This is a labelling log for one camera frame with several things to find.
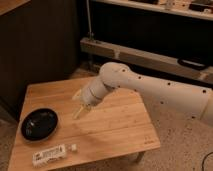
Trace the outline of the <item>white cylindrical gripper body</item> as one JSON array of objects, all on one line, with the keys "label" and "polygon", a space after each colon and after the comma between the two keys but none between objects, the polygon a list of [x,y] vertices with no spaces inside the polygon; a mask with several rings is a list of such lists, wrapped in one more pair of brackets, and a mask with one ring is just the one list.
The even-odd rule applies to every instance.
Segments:
[{"label": "white cylindrical gripper body", "polygon": [[81,90],[81,99],[87,106],[96,106],[111,92],[111,88],[106,86],[100,77],[91,80]]}]

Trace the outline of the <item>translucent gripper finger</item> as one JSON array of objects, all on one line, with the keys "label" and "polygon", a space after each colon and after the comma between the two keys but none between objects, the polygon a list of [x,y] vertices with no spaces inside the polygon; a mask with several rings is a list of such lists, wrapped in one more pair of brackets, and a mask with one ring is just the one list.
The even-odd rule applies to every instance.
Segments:
[{"label": "translucent gripper finger", "polygon": [[74,95],[72,96],[72,100],[80,100],[81,99],[81,92],[82,92],[82,89],[79,89],[78,91],[76,91],[74,93]]},{"label": "translucent gripper finger", "polygon": [[90,112],[90,107],[81,105],[73,114],[74,119],[80,119]]}]

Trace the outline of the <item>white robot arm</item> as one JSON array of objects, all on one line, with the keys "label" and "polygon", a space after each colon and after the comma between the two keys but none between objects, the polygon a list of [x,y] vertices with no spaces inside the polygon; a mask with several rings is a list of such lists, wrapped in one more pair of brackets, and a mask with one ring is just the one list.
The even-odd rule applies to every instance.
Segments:
[{"label": "white robot arm", "polygon": [[154,96],[163,104],[191,114],[213,127],[213,89],[140,75],[127,65],[116,62],[102,65],[99,74],[75,93],[73,98],[80,102],[80,106],[73,117],[84,116],[84,110],[91,110],[119,88],[136,91],[140,96]]}]

